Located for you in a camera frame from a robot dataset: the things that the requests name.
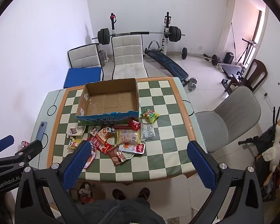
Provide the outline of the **grey fabric chair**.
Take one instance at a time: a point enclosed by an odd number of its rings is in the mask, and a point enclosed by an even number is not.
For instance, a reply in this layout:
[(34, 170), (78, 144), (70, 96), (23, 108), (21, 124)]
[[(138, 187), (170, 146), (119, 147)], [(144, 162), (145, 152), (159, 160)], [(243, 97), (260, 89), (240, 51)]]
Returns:
[(261, 107), (253, 92), (236, 88), (212, 111), (196, 113), (206, 150), (215, 152), (253, 128), (261, 116)]

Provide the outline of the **black white plush toy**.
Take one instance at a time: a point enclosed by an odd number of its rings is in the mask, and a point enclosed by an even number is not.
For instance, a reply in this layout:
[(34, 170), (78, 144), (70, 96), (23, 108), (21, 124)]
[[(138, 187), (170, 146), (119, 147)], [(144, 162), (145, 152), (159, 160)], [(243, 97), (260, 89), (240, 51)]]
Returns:
[(89, 183), (84, 182), (81, 185), (78, 193), (79, 193), (79, 199), (82, 202), (82, 204), (87, 204), (94, 201), (91, 185)]

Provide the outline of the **white small snack box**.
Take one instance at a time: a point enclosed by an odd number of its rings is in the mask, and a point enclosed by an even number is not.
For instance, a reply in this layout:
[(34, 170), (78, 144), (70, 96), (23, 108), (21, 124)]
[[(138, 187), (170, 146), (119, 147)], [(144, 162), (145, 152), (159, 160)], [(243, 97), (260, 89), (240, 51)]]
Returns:
[(82, 136), (85, 132), (86, 126), (76, 126), (69, 128), (68, 136)]

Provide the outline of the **dark wooden chair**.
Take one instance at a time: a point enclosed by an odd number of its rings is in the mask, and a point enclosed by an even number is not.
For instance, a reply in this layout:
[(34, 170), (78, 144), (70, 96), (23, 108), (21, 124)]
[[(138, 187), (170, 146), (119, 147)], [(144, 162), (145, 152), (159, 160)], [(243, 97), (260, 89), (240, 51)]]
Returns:
[(254, 91), (264, 82), (267, 74), (267, 68), (264, 63), (260, 60), (253, 59), (245, 75), (242, 75), (240, 72), (232, 75), (230, 82), (225, 88), (225, 92), (231, 88), (231, 85), (235, 85), (245, 86), (254, 93)]

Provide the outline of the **chrome dumbbell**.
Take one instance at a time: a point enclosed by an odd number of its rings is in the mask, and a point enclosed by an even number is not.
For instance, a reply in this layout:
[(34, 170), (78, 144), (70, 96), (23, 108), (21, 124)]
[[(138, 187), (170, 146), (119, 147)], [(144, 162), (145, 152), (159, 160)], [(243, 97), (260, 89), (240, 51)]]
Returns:
[(194, 77), (190, 78), (188, 81), (188, 90), (189, 91), (194, 91), (197, 87), (197, 79)]

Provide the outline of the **red drink can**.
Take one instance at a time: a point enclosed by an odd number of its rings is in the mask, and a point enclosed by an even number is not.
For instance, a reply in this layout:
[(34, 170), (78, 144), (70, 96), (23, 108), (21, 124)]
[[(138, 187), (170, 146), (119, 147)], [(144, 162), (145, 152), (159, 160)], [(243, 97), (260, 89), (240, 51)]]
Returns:
[(23, 148), (25, 148), (25, 147), (27, 147), (29, 145), (29, 142), (27, 142), (27, 141), (22, 141), (21, 142), (21, 148), (23, 149)]

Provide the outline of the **red sausage stick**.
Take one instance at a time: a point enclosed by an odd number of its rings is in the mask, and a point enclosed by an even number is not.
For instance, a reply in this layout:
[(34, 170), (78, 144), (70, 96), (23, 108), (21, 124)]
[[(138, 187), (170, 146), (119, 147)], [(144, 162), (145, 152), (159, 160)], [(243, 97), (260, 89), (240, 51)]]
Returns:
[(128, 126), (128, 125), (114, 125), (112, 126), (116, 130), (132, 130), (133, 127)]

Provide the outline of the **red striped snack packet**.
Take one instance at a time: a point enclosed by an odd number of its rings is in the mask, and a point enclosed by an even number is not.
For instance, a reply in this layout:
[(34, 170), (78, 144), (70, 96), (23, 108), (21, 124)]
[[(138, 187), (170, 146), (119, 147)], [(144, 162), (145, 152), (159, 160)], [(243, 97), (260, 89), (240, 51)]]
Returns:
[(105, 155), (107, 155), (112, 148), (111, 144), (109, 144), (106, 141), (103, 141), (99, 136), (90, 136), (87, 138), (87, 141), (93, 143), (97, 150), (99, 150)]

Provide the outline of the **colourful candy ball bag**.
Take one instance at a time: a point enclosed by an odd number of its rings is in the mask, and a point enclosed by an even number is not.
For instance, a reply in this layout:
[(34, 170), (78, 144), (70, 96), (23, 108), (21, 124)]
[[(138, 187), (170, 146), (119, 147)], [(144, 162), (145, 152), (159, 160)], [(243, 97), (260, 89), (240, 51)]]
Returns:
[(141, 117), (148, 120), (150, 124), (154, 124), (155, 121), (159, 118), (159, 114), (149, 108), (145, 108), (144, 111), (141, 113)]

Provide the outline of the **clear yellow-edged snack packet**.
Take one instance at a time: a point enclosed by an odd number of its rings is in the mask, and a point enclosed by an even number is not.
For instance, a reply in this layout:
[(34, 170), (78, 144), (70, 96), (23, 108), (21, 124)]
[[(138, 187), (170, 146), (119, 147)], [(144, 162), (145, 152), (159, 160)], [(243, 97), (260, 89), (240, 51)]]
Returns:
[(141, 133), (140, 130), (125, 130), (121, 129), (116, 132), (117, 145), (129, 143), (129, 144), (140, 144)]

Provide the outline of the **red white snack packet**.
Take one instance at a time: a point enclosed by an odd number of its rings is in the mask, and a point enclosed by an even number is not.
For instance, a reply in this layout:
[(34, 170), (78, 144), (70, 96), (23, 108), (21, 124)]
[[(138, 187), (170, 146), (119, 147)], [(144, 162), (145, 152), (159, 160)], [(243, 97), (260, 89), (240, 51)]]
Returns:
[(127, 153), (144, 154), (146, 144), (124, 143), (119, 145), (119, 150)]

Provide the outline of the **right white padded chair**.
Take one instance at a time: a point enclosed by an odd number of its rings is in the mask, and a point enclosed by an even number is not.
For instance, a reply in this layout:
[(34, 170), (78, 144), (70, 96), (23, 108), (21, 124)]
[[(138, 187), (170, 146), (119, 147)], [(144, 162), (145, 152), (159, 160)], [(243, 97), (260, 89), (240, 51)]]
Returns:
[(114, 59), (112, 79), (148, 77), (140, 34), (114, 36), (111, 42)]

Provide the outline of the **blue smartphone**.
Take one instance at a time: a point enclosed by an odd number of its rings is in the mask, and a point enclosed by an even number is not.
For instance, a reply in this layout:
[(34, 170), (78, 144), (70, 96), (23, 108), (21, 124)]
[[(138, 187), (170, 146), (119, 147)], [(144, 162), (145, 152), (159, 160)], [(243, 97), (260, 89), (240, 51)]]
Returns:
[(36, 135), (36, 140), (38, 140), (40, 142), (42, 141), (43, 135), (45, 133), (46, 126), (47, 126), (47, 122), (46, 121), (42, 121), (40, 123), (39, 129), (38, 129), (37, 135)]

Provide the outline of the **white goose plush toy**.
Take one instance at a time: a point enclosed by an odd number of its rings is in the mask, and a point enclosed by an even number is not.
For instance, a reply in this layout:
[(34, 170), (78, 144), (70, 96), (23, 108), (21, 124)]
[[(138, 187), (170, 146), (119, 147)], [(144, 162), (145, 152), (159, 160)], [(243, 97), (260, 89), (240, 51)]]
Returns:
[(280, 162), (280, 119), (275, 127), (273, 146), (262, 153), (264, 161), (270, 163), (270, 172), (274, 173)]

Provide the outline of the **open cardboard box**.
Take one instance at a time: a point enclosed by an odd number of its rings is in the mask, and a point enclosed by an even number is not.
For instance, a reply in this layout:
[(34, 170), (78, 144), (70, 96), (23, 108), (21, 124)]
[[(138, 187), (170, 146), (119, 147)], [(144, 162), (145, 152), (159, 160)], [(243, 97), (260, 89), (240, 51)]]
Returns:
[(84, 86), (76, 118), (85, 125), (124, 124), (139, 117), (135, 78), (112, 79)]

